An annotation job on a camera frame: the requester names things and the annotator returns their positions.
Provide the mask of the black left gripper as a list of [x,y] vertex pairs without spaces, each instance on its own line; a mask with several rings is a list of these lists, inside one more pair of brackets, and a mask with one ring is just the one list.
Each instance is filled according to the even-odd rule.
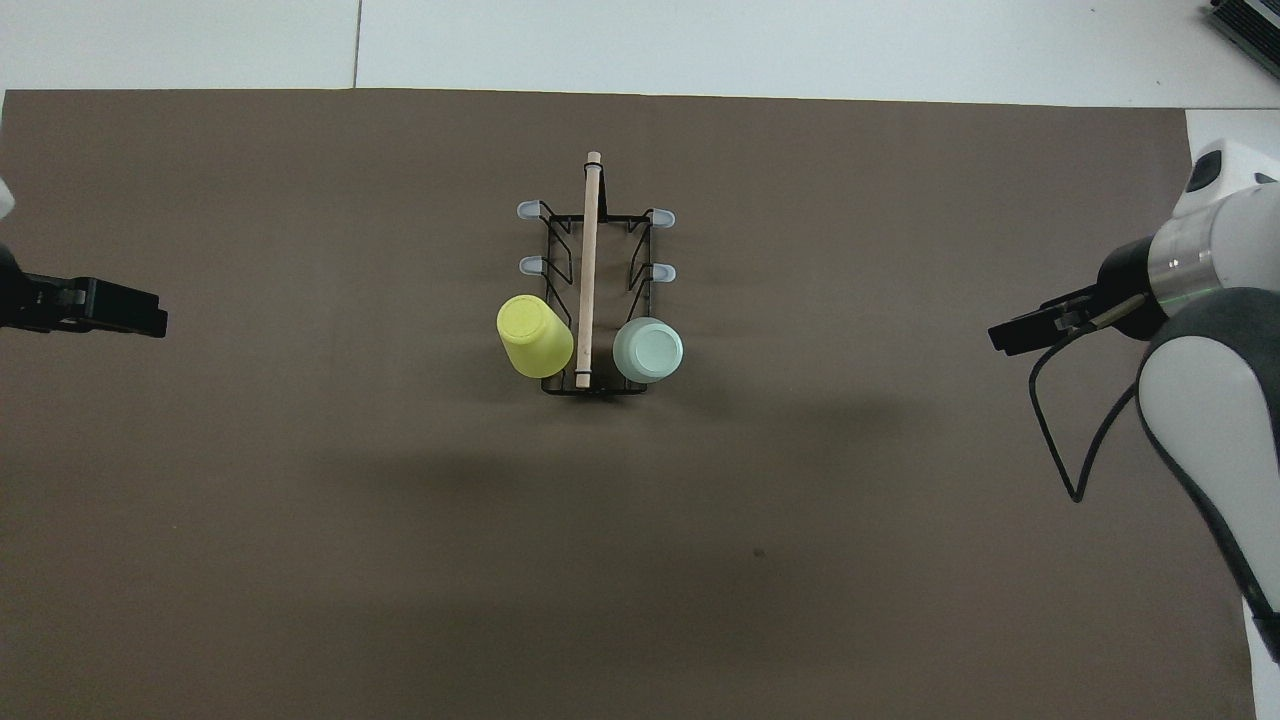
[[[1,246],[1,325],[22,331],[50,331],[41,282],[24,273],[12,251]],[[54,331],[106,331],[164,338],[168,313],[155,293],[92,277],[63,279],[45,291],[45,306],[55,318]]]

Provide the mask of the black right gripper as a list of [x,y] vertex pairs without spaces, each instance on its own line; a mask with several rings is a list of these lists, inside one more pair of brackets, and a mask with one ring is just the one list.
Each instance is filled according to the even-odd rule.
[[1169,315],[1155,297],[1148,273],[1153,237],[1146,237],[1115,249],[1098,270],[1098,286],[1091,284],[1041,304],[988,329],[996,351],[1016,356],[1051,348],[1066,338],[1096,327],[1103,313],[1140,297],[1142,304],[1120,316],[1112,327],[1137,341],[1149,341],[1167,322]]

